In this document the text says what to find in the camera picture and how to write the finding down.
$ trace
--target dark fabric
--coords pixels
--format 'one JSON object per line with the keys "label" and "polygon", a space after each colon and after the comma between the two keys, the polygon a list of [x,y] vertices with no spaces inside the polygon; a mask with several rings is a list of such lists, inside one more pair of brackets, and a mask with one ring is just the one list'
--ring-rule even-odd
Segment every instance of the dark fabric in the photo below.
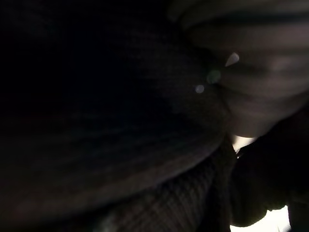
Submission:
{"label": "dark fabric", "polygon": [[[282,174],[291,161],[295,147],[280,147],[288,126],[233,170],[211,62],[165,19],[166,4],[2,2],[1,231],[228,232],[231,219],[249,225],[303,200],[298,161],[299,182],[262,169]],[[264,149],[271,159],[257,158]]]}
{"label": "dark fabric", "polygon": [[293,207],[309,205],[308,133],[307,106],[240,150],[231,184],[233,224],[249,226],[261,219],[267,210],[290,204],[294,209],[290,212],[292,229],[299,225],[298,220],[305,221],[298,214],[308,222],[309,215]]}
{"label": "dark fabric", "polygon": [[222,66],[239,56],[219,81],[232,134],[265,135],[308,101],[308,1],[174,0],[170,17],[180,9],[178,23],[192,44],[211,50]]}
{"label": "dark fabric", "polygon": [[[157,1],[3,3],[2,227],[108,206],[219,147],[227,112],[204,81],[207,66],[163,8]],[[200,84],[205,91],[197,94]]]}

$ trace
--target ribbed knit fabric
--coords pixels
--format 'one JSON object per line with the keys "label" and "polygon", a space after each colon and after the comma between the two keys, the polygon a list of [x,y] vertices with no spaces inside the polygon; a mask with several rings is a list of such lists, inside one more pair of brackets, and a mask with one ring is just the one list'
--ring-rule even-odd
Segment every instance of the ribbed knit fabric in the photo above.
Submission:
{"label": "ribbed knit fabric", "polygon": [[219,82],[232,134],[264,135],[308,101],[308,12],[304,0],[173,1],[169,16],[195,46],[222,66],[232,53],[240,57]]}

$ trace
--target bright light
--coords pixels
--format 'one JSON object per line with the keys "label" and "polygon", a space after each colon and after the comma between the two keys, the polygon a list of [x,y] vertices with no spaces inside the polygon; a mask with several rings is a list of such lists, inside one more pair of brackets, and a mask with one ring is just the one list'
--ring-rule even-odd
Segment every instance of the bright light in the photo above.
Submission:
{"label": "bright light", "polygon": [[290,229],[287,206],[280,210],[267,211],[264,218],[249,227],[231,226],[231,232],[288,232]]}

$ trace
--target cloth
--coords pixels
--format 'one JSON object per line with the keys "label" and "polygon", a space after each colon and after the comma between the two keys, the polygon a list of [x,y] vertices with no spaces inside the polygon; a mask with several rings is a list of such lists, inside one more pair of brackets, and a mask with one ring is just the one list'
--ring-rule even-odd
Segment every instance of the cloth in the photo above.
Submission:
{"label": "cloth", "polygon": [[166,4],[2,4],[1,231],[227,232],[261,217],[239,176],[252,178],[263,138],[234,169],[229,112],[206,82],[213,57],[166,20]]}
{"label": "cloth", "polygon": [[309,99],[309,3],[304,0],[174,0],[169,17],[197,47],[224,66],[219,85],[231,111],[232,134],[255,138]]}

